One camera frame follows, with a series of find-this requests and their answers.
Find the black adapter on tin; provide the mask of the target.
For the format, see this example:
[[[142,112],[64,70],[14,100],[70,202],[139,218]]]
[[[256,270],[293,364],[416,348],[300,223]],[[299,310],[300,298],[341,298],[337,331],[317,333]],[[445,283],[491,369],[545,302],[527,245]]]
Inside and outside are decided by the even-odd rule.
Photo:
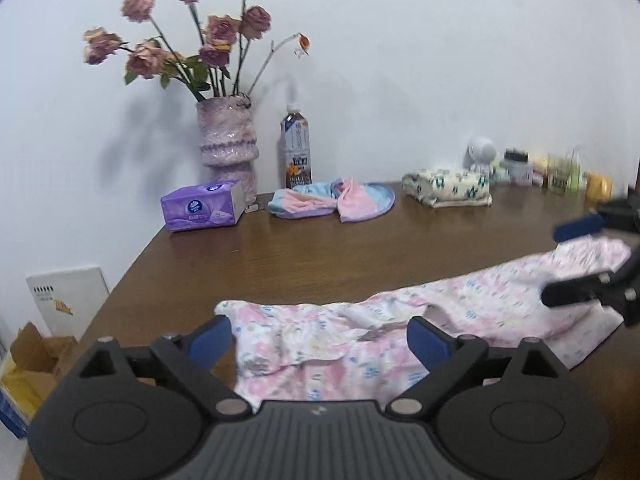
[[[503,155],[504,160],[510,160],[510,162],[519,162],[520,164],[528,163],[528,154],[519,150],[505,150]]]

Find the cardboard box on floor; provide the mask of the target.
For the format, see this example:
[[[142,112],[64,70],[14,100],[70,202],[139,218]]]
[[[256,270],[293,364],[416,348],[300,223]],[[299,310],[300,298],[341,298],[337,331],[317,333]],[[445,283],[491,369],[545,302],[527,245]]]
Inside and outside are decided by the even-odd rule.
[[[62,377],[62,367],[77,344],[73,336],[43,337],[25,325],[1,359],[1,422],[18,440]]]

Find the white robot figurine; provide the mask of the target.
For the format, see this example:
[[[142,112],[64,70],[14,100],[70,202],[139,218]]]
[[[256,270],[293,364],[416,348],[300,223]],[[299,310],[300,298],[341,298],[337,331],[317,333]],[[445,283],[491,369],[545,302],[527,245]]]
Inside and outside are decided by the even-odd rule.
[[[494,142],[486,136],[474,136],[469,140],[464,158],[464,168],[478,174],[491,174],[491,164],[497,156]]]

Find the plastic drink bottle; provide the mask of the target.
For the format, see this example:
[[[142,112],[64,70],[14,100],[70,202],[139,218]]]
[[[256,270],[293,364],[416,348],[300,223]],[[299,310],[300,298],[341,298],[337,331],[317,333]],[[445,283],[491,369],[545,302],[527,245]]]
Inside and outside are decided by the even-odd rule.
[[[281,148],[287,188],[312,182],[308,120],[297,103],[288,104],[281,122]]]

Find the white wall heater panel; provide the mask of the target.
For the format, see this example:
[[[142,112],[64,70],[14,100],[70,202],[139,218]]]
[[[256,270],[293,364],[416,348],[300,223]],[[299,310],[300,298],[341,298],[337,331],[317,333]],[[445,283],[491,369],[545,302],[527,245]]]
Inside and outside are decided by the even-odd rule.
[[[26,283],[51,335],[77,341],[110,296],[98,266],[31,275]]]

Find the purple knitted vase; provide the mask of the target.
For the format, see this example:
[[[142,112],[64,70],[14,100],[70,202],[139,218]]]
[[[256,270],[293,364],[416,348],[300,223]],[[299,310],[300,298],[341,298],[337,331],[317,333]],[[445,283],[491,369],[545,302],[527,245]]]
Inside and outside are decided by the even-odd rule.
[[[250,98],[220,96],[196,104],[201,160],[210,180],[238,180],[247,205],[257,198],[259,150]]]

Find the floral cream fabric pouch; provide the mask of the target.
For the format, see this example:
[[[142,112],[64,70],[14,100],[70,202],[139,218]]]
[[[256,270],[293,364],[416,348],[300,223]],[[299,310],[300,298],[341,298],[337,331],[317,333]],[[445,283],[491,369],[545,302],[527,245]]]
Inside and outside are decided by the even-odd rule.
[[[492,204],[489,178],[470,170],[416,170],[405,174],[400,184],[408,196],[431,208]]]

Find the green spray bottle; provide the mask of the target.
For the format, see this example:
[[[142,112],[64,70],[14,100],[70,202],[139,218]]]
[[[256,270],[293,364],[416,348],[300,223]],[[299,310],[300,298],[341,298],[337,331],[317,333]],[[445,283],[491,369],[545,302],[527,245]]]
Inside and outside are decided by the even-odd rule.
[[[579,161],[579,151],[577,148],[570,155],[570,175],[568,176],[567,189],[572,193],[577,193],[582,185],[582,166]]]

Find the purple tissue pack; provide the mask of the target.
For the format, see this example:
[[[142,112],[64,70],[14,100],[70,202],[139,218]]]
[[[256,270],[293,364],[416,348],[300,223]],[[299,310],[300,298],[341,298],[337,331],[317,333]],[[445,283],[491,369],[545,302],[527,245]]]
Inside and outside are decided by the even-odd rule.
[[[160,199],[169,232],[235,226],[246,207],[239,180],[219,180],[178,188]]]

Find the yellow mug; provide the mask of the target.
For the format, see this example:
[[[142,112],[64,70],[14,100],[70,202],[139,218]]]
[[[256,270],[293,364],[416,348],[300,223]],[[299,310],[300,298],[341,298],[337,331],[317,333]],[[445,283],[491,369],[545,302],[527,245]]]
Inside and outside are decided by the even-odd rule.
[[[603,174],[588,171],[585,173],[586,199],[593,203],[607,202],[612,198],[613,180]]]

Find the pink blue towel cap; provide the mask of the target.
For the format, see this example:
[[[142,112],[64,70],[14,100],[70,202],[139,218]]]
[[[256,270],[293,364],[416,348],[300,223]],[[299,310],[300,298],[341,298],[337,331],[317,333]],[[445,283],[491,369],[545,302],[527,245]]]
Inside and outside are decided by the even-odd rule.
[[[277,190],[267,210],[281,219],[297,220],[337,214],[343,223],[356,223],[387,214],[395,205],[395,200],[394,190],[386,184],[337,179]]]

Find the pink floral baby garment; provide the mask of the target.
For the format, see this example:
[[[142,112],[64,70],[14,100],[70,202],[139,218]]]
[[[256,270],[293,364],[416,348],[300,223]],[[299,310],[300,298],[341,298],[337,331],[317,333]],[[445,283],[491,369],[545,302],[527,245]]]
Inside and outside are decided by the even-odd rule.
[[[254,408],[265,400],[390,402],[426,368],[411,353],[415,316],[451,336],[472,334],[493,347],[542,339],[567,368],[580,364],[622,317],[597,301],[548,309],[544,285],[616,270],[630,256],[621,240],[582,237],[455,278],[378,292],[361,302],[253,304],[221,301],[235,336],[235,390]]]

